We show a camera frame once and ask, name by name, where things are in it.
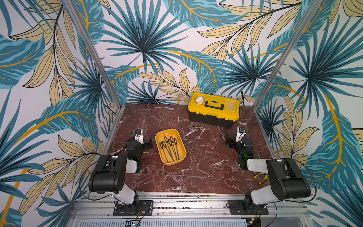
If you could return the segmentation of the yellow plastic storage tray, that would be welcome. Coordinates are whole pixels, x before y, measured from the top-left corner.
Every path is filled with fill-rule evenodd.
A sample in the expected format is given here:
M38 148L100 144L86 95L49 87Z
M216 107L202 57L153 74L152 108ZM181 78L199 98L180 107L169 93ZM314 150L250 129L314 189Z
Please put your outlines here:
M173 166L184 161L187 151L176 129L160 131L155 139L159 156L165 165Z

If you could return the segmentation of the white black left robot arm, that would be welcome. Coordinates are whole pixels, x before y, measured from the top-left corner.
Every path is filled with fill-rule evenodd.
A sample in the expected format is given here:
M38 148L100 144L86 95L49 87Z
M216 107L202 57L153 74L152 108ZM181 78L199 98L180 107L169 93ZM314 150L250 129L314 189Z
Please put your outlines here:
M125 147L126 154L102 155L90 177L89 191L111 196L117 205L139 207L138 194L126 185L125 176L141 170L142 154L151 148L152 138L144 143L129 139Z

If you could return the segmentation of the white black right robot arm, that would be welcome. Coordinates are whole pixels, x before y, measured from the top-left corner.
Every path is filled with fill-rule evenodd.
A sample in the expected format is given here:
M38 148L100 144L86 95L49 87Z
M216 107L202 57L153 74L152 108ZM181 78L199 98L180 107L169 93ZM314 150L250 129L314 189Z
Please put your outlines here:
M247 192L238 204L249 208L311 195L311 188L295 160L256 158L253 156L253 140L248 137L227 137L226 145L236 150L238 164L243 170L262 173L269 178L269 185Z

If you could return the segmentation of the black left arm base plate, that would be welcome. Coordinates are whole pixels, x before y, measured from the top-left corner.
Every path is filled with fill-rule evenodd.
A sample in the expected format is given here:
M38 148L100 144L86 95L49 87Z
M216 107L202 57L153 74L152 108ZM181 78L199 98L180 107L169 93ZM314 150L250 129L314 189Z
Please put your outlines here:
M125 217L125 216L151 216L153 212L154 201L135 201L131 205L122 205L121 203L114 202L113 216Z

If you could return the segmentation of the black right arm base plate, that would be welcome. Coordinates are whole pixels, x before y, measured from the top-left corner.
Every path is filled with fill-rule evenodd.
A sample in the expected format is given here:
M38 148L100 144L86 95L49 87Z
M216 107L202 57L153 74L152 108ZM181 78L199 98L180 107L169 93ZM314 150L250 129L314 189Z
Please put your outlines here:
M248 200L228 200L226 207L230 210L231 215L268 215L268 209L265 205L255 205Z

